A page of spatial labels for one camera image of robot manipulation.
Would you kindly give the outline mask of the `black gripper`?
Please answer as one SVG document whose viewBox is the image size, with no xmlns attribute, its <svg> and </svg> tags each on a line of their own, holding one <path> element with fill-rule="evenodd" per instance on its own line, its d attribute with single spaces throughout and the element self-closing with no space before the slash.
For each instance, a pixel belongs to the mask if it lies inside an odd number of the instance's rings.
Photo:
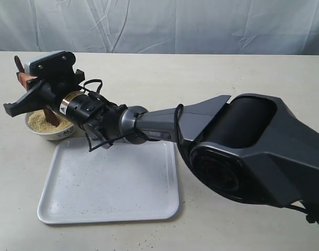
<svg viewBox="0 0 319 251">
<path fill-rule="evenodd" d="M 75 83 L 50 83 L 32 80 L 23 72 L 17 79 L 27 92 L 16 102 L 3 104 L 5 112 L 15 117 L 28 112 L 48 109 L 61 115 L 84 131 L 90 150 L 109 148 L 115 141 L 127 136 L 121 132 L 121 116 L 126 105 L 117 105 L 100 94 L 102 80 L 85 81 L 81 70 L 74 72 Z"/>
</svg>

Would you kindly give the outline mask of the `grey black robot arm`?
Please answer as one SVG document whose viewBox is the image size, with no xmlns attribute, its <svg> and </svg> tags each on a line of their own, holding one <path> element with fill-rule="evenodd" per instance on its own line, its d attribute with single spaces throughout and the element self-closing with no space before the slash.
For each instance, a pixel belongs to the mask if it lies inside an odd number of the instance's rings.
<svg viewBox="0 0 319 251">
<path fill-rule="evenodd" d="M 79 126 L 88 141 L 176 144 L 189 170 L 229 200 L 296 210 L 319 225 L 319 133 L 277 97 L 220 95 L 200 103 L 148 111 L 117 105 L 72 77 L 17 73 L 26 93 L 4 104 L 15 117 L 48 108 Z"/>
</svg>

